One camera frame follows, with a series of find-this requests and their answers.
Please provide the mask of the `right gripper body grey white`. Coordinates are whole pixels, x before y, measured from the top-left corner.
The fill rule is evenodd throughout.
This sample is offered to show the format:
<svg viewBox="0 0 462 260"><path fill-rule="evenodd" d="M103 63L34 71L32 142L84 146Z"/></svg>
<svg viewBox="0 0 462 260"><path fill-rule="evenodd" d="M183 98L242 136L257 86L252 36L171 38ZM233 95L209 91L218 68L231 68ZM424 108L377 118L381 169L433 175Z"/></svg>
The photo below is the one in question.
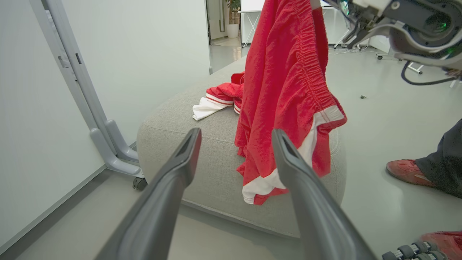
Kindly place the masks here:
<svg viewBox="0 0 462 260"><path fill-rule="evenodd" d="M342 0L341 12L349 47L384 36L398 59L461 70L460 0Z"/></svg>

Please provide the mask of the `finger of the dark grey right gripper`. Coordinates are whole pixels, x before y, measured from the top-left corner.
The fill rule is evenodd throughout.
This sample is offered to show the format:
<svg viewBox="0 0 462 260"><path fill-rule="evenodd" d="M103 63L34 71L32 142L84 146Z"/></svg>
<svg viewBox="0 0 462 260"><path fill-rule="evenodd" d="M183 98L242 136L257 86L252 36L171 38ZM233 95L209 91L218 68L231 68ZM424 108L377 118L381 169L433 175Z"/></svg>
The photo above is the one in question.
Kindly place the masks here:
<svg viewBox="0 0 462 260"><path fill-rule="evenodd" d="M374 260L376 257L289 137L272 132L274 158L290 191L306 260Z"/></svg>

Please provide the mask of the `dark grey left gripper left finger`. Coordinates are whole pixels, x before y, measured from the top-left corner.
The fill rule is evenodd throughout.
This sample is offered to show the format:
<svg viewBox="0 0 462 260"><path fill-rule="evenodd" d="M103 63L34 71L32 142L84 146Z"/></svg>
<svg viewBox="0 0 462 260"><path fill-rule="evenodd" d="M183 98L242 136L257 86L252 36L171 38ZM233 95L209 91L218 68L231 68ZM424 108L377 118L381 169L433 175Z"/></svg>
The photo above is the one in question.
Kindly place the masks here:
<svg viewBox="0 0 462 260"><path fill-rule="evenodd" d="M202 133L192 128L107 240L97 260L166 260L185 189L197 168Z"/></svg>

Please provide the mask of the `dark grey pointed left gripper right finger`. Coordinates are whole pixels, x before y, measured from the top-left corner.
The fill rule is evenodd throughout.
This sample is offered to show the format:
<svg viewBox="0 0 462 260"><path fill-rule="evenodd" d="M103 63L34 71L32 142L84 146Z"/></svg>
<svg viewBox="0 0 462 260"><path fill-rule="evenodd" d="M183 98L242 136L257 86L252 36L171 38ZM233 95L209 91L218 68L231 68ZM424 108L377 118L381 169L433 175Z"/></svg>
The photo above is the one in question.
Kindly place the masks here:
<svg viewBox="0 0 462 260"><path fill-rule="evenodd" d="M338 10L346 10L348 8L347 0L321 0L322 7L333 7Z"/></svg>

